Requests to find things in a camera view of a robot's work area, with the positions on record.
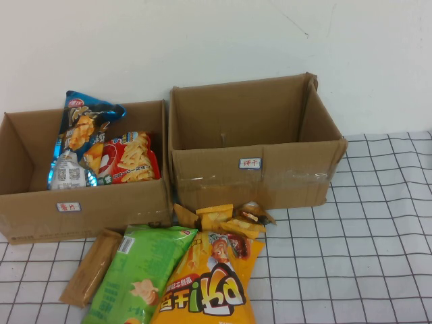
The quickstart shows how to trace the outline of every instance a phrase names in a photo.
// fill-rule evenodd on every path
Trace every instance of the checkered tablecloth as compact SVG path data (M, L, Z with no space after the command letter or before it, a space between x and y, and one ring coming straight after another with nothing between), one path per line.
M432 321L432 135L351 136L320 207L269 211L248 292L257 323ZM0 324L78 324L58 302L92 240L0 237Z

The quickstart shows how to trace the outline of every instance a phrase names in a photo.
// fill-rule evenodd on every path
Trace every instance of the red snack bag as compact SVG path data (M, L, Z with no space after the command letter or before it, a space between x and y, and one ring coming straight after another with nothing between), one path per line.
M161 177L156 155L146 132L129 132L103 145L98 184L157 180Z

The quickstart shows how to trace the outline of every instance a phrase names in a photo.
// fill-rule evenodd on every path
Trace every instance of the snack bag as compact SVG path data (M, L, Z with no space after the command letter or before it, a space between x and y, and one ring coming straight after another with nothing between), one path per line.
M103 146L99 184L122 184L161 177L156 155L146 132L130 132Z
M197 230L128 226L82 324L149 323Z
M232 218L233 204L198 209L196 214L201 218L202 230L221 233L220 223Z
M122 238L116 232L102 230L60 296L61 302L81 308L87 305L107 272Z
M233 218L220 225L226 232L244 235L252 239L257 238L260 233L265 233L264 225L255 224L247 219Z
M260 205L254 201L244 204L236 211L237 217L242 217L251 223L267 225L268 223L276 224L276 220L272 218Z
M151 323L255 323L246 291L263 246L235 234L198 233Z
M121 105L67 91L48 175L49 190L96 186L105 131L125 114Z

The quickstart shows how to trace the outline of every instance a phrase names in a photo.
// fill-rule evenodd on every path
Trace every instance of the white wall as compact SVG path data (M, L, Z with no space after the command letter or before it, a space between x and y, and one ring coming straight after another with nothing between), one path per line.
M344 134L432 128L430 0L38 0L0 12L0 113L299 74Z

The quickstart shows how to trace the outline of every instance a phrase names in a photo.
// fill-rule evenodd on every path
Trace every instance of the barcode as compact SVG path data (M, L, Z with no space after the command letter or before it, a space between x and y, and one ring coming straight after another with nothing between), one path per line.
M69 169L69 178L71 180L79 180L80 177L80 169L77 167L75 169Z
M59 180L60 181L66 180L66 169L59 169Z
M121 241L120 247L117 251L128 254L130 248L132 247L132 245L134 245L134 242L135 242L134 238L130 238L129 236L124 236L123 240Z

